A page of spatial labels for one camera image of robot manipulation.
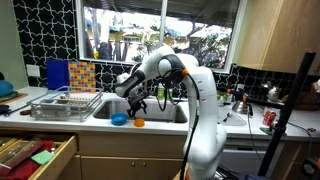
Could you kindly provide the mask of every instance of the electrical outlet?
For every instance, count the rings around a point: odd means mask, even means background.
[[[37,65],[27,64],[28,76],[40,77],[40,69]]]

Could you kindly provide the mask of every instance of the kitchen sink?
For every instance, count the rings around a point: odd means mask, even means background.
[[[165,122],[165,123],[186,123],[185,117],[180,105],[167,103],[165,111],[161,111],[157,101],[145,100],[147,104],[147,114],[140,109],[136,112],[136,117],[143,118],[145,121]],[[114,113],[126,113],[130,109],[129,103],[124,99],[112,99],[105,101],[100,108],[93,114],[97,119],[110,119]]]

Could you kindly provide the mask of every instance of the dish soap bottle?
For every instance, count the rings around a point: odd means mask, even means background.
[[[157,97],[159,100],[163,100],[163,97],[164,97],[164,87],[161,83],[159,83],[159,85],[158,85]]]

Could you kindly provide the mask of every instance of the kitchen counter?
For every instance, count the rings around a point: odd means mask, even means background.
[[[27,93],[28,96],[11,102],[11,109],[16,109],[26,104],[27,101],[32,100],[38,96],[41,96],[47,92],[46,88],[38,87],[26,87],[19,90],[20,93]],[[102,101],[110,98],[118,98],[114,93],[104,93]],[[188,103],[179,103],[183,109],[186,117],[189,117]],[[259,128],[265,127],[262,124],[263,109],[259,106],[253,106],[253,117],[249,118],[251,133],[254,138],[269,139],[271,136],[267,136]],[[97,132],[127,132],[127,133],[150,133],[150,134],[170,134],[170,135],[186,135],[188,130],[188,123],[173,124],[173,123],[161,123],[161,122],[146,122],[143,128],[136,128],[133,125],[133,121],[129,121],[123,126],[114,126],[110,120],[101,120],[93,117],[92,113],[85,122],[79,122],[75,120],[70,121],[54,121],[54,120],[35,120],[30,116],[21,116],[18,112],[13,113],[10,117],[0,116],[0,127],[5,129],[27,129],[27,130],[54,130],[54,131],[97,131]],[[225,126],[228,132],[228,138],[248,138],[250,137],[250,130],[248,125],[248,117],[246,115],[237,114],[236,117],[245,121],[245,125],[242,126]],[[317,141],[320,140],[320,111],[297,111],[294,110],[291,114],[289,122],[294,123],[304,128],[315,128],[316,132],[310,132],[312,137]],[[305,132],[287,125],[287,136],[284,136],[283,140],[308,140],[308,136]]]

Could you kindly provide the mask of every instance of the cutting board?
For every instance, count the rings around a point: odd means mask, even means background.
[[[68,61],[49,58],[46,65],[49,90],[69,86]]]
[[[69,82],[71,87],[96,87],[95,65],[90,62],[69,61]],[[82,91],[82,89],[72,88],[72,91]]]
[[[28,96],[28,94],[26,94],[26,93],[18,93],[17,96],[12,97],[12,98],[0,98],[0,105],[8,104],[10,102],[16,101],[16,100],[21,99],[21,98],[26,97],[26,96]]]

